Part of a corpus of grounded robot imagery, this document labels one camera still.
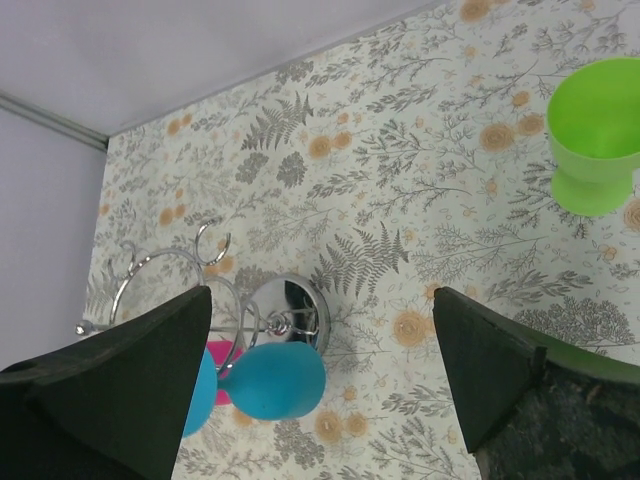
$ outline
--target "green cup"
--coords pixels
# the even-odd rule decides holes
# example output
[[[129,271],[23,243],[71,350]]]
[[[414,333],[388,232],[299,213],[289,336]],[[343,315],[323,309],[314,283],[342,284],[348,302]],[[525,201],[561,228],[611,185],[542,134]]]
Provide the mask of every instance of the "green cup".
[[[624,204],[640,168],[640,58],[611,58],[567,77],[547,110],[558,169],[551,193],[578,215]]]

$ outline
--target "gray wall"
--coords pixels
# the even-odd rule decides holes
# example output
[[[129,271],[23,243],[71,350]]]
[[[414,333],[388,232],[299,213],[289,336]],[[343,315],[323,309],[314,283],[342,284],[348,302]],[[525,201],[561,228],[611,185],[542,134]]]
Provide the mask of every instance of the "gray wall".
[[[0,90],[111,135],[441,1],[2,0]]]
[[[105,160],[0,109],[0,369],[74,341]]]

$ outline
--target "metal ring holder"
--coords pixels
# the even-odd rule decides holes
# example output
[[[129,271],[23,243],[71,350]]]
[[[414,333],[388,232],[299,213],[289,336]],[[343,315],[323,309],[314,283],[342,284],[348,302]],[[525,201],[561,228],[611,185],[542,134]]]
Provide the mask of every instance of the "metal ring holder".
[[[122,296],[133,278],[149,262],[163,255],[177,255],[185,258],[196,272],[198,285],[206,285],[203,267],[219,263],[231,246],[231,234],[227,233],[224,247],[213,260],[207,261],[200,256],[202,235],[207,228],[218,225],[220,222],[221,218],[216,217],[200,225],[195,236],[193,254],[181,248],[170,247],[156,250],[138,260],[139,251],[136,246],[129,241],[122,242],[121,247],[131,251],[126,274],[117,276],[113,270],[112,260],[107,262],[109,277],[117,288],[109,313],[109,321],[106,325],[99,325],[89,320],[82,320],[76,325],[76,334],[86,336],[95,331],[114,327]],[[329,309],[322,294],[305,278],[293,274],[277,276],[260,286],[244,304],[240,293],[231,282],[220,276],[212,276],[208,280],[222,284],[231,292],[238,319],[237,327],[212,325],[209,328],[211,332],[235,333],[229,354],[220,366],[216,366],[219,374],[232,366],[232,358],[241,345],[252,348],[258,343],[305,341],[320,354],[326,349],[330,330]],[[247,311],[253,318],[253,325],[250,327],[246,326]],[[261,311],[269,313],[263,317],[260,314]]]

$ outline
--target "floral wallpaper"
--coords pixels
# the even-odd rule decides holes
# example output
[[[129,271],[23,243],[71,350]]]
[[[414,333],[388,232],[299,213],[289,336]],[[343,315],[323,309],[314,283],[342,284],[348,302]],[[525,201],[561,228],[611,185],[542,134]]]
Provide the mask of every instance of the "floral wallpaper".
[[[440,285],[640,363],[640,190],[605,217],[562,210],[545,129],[564,77],[640,54],[638,15],[637,0],[451,2],[111,139],[87,318],[108,318],[121,242],[192,249],[212,215],[209,253],[227,231],[232,247],[209,277],[246,296],[295,272],[332,313],[319,408],[282,423],[218,408],[174,478],[478,478],[431,316]],[[149,268],[121,320],[194,281],[179,258]]]

